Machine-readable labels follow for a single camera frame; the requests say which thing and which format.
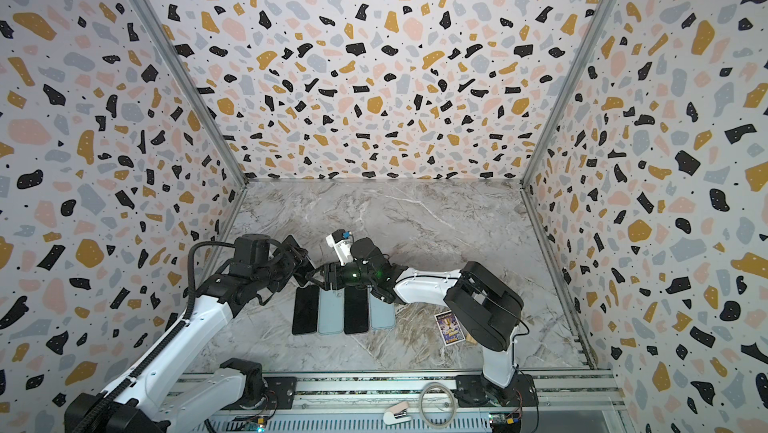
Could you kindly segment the pale green phone case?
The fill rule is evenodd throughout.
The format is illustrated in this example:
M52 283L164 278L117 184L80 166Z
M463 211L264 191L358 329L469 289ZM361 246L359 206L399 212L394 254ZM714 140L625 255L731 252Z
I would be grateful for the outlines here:
M369 319L372 330L393 329L396 324L396 308L394 304L371 296L369 300Z
M318 303L317 332L320 335L340 334L344 330L344 292L321 290Z

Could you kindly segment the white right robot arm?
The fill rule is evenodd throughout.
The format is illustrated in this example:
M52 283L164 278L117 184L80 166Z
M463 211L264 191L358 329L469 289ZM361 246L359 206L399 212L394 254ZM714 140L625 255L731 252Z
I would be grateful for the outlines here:
M327 237L337 260L312 267L302 280L319 288L365 287L387 304L424 303L446 307L458 326L482 348L482 373L475 386L457 380L457 397L465 405L519 406L515 392L520 376L515 361L518 338L530 333L522 319L524 301L482 264L470 261L449 271L423 271L392 263L369 238L353 241L337 231Z

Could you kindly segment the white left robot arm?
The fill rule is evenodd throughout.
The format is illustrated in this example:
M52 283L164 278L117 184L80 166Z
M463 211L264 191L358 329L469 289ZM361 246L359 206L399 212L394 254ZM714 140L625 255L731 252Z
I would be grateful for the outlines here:
M168 395L209 341L252 300L266 305L292 278L313 266L292 236L278 241L246 234L230 243L233 255L202 284L188 275L187 307L130 368L97 394L80 394L67 407L68 432L188 432L226 406L260 408L270 395L259 363L232 358L186 393Z

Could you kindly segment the small phone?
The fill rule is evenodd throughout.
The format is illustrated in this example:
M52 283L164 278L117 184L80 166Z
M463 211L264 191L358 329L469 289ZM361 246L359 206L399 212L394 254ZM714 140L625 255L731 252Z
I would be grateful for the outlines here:
M366 333L369 330L368 290L356 287L344 289L344 333Z

